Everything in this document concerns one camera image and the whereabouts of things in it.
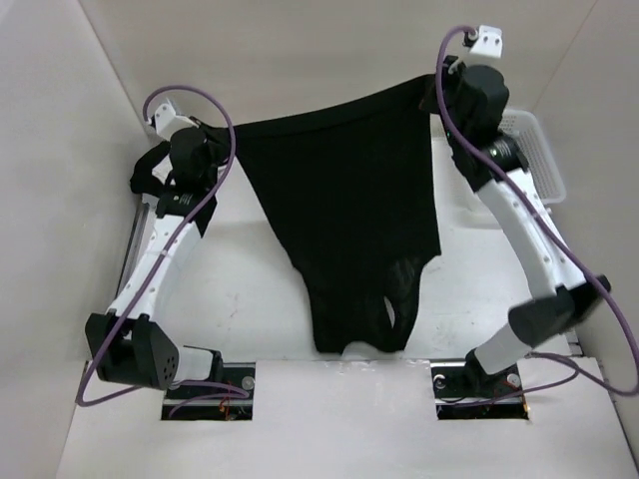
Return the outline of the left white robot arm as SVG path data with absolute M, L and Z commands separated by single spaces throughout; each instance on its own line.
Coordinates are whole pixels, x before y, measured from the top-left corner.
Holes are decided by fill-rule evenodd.
M 177 345 L 160 317 L 217 206 L 215 194 L 235 156 L 234 130 L 189 126 L 147 152 L 130 179 L 133 193 L 156 201 L 153 231 L 133 273 L 85 334 L 106 382 L 166 390 L 183 383 L 206 398 L 224 386 L 218 352 Z

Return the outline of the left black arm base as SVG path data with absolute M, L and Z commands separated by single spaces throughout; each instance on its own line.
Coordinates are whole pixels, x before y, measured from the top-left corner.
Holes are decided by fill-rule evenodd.
M 181 385 L 162 401 L 163 421 L 251 421 L 254 413 L 257 365 L 226 363 L 220 385 Z

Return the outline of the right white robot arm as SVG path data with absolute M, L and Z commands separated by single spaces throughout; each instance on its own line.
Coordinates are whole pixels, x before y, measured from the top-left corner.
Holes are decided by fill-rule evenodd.
M 587 319 L 602 300 L 569 258 L 537 194 L 526 156 L 500 128 L 508 98 L 497 70 L 473 65 L 454 72 L 439 67 L 423 100 L 424 109 L 442 121 L 458 171 L 501 226 L 531 294 L 467 354 L 463 383 L 478 395 L 488 393 L 500 372 L 537 346 Z

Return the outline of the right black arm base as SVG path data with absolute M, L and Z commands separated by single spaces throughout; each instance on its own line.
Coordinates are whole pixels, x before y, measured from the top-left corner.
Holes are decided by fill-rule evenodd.
M 439 420 L 528 419 L 516 364 L 473 383 L 463 360 L 430 363 L 435 413 Z

